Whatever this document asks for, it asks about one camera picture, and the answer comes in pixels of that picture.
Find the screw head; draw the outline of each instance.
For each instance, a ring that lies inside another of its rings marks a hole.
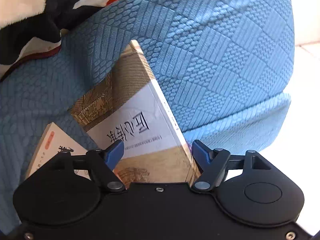
[[[109,182],[107,186],[109,189],[116,190],[116,189],[121,189],[123,184],[119,181],[112,181],[112,182]]]
[[[285,236],[285,239],[287,239],[287,240],[294,240],[295,238],[296,238],[296,233],[295,232],[289,232]]]
[[[25,240],[33,240],[34,239],[33,234],[31,234],[31,233],[25,233],[23,237]]]
[[[204,189],[210,188],[210,184],[208,182],[205,182],[205,181],[198,181],[198,182],[195,183],[195,187],[197,189],[204,190]]]

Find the book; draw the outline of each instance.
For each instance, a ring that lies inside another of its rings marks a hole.
[[[71,155],[84,155],[87,152],[55,123],[49,123],[32,156],[26,179],[62,150],[70,150]],[[75,170],[75,174],[90,179],[86,170]]]
[[[200,175],[183,134],[137,41],[70,113],[99,148],[117,139],[124,156],[115,172],[131,182],[189,182]]]

